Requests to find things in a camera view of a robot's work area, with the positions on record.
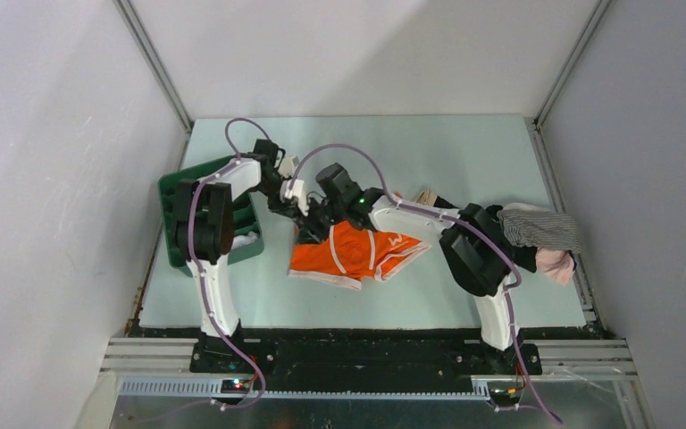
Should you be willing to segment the orange underwear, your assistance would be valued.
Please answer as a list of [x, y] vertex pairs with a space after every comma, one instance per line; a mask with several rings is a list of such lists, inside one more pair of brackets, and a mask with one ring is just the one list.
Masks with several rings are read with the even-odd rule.
[[391, 279], [430, 249], [431, 244], [404, 234], [358, 230], [343, 222], [331, 226], [320, 243], [296, 242], [289, 276], [360, 290], [365, 280]]

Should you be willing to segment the white underwear black trim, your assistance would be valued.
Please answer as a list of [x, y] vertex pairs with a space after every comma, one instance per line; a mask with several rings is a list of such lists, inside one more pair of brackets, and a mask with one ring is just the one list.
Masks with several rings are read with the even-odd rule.
[[245, 246], [251, 245], [258, 241], [259, 234], [255, 231], [250, 231], [245, 235], [236, 235], [231, 243], [230, 250], [235, 251], [238, 248], [243, 248]]

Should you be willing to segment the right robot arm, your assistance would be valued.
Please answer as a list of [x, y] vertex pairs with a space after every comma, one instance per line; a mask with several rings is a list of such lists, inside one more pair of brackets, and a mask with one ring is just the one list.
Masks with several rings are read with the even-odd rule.
[[487, 345], [485, 365], [505, 374], [518, 364], [519, 327], [510, 291], [522, 276], [481, 206], [439, 208], [405, 200], [384, 186], [363, 189], [340, 164], [325, 167], [316, 182], [319, 200], [296, 177], [281, 187], [281, 197], [298, 210], [294, 219], [301, 231], [320, 240], [332, 225], [347, 221], [358, 229], [437, 241], [454, 282], [474, 299]]

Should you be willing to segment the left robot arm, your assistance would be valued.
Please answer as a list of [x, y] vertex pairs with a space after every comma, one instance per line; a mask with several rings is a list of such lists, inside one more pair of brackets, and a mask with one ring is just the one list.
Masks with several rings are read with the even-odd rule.
[[238, 230], [235, 201], [260, 192], [276, 214], [291, 218], [296, 204], [282, 198], [289, 179], [280, 172], [286, 151], [269, 139], [259, 139], [252, 151], [231, 158], [216, 172], [179, 179], [171, 198], [170, 247], [184, 260], [198, 287], [201, 331], [230, 337], [239, 325], [229, 285], [229, 254]]

